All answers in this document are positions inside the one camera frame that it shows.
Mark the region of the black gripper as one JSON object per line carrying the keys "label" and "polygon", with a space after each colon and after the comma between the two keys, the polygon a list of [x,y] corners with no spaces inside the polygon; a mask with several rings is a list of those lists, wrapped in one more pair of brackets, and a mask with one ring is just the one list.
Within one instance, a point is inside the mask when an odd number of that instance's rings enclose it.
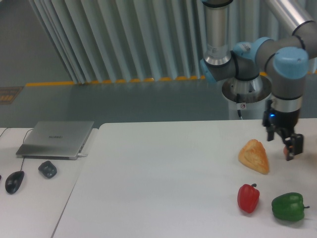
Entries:
{"label": "black gripper", "polygon": [[283,143],[288,150],[285,159],[291,161],[296,155],[303,152],[304,136],[297,134],[294,130],[300,109],[293,112],[282,112],[273,107],[273,103],[276,102],[277,99],[266,100],[262,124],[266,128],[267,141],[274,140],[275,133],[285,139]]}

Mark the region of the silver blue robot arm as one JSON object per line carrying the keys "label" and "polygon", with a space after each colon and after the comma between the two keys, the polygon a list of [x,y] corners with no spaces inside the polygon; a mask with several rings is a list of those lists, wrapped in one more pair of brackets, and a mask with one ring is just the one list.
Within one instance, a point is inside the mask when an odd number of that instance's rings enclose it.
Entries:
{"label": "silver blue robot arm", "polygon": [[290,34],[275,41],[262,37],[228,48],[228,0],[202,2],[207,28],[207,51],[201,60],[206,79],[252,81],[264,71],[271,79],[272,98],[265,103],[263,126],[267,140],[278,134],[287,160],[303,152],[304,137],[294,127],[301,110],[309,61],[317,56],[317,23],[295,0],[268,0],[277,20]]}

